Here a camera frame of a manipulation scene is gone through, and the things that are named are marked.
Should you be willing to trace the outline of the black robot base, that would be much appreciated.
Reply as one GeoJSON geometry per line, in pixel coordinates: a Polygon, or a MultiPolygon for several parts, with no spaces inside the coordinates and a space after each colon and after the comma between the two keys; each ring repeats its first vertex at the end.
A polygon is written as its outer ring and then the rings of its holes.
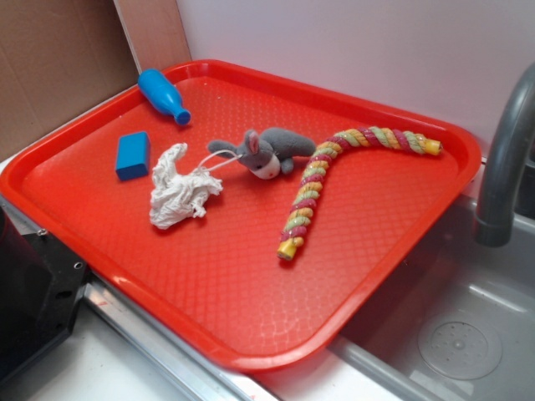
{"type": "Polygon", "coordinates": [[[88,274],[56,236],[23,235],[1,212],[1,383],[71,335],[88,274]]]}

